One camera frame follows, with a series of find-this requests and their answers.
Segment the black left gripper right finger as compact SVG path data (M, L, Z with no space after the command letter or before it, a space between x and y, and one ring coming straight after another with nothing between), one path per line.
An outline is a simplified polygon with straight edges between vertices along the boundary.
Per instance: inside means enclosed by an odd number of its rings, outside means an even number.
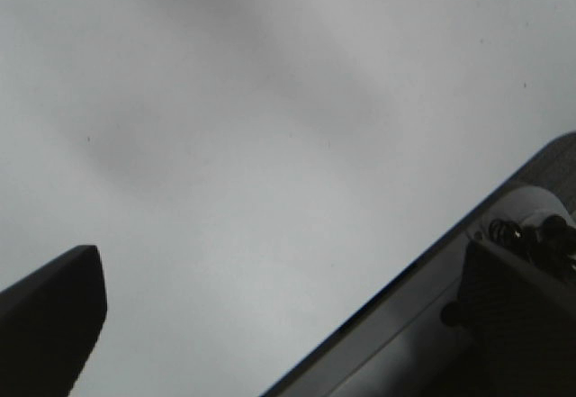
M575 290L490 242L468 243L440 313L472 344L444 371L446 396L573 396Z

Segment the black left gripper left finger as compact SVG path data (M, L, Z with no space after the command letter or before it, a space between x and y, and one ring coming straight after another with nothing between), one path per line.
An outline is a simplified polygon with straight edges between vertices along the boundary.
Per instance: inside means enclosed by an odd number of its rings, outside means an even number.
M99 250L77 246L1 292L1 394L68 396L108 310Z

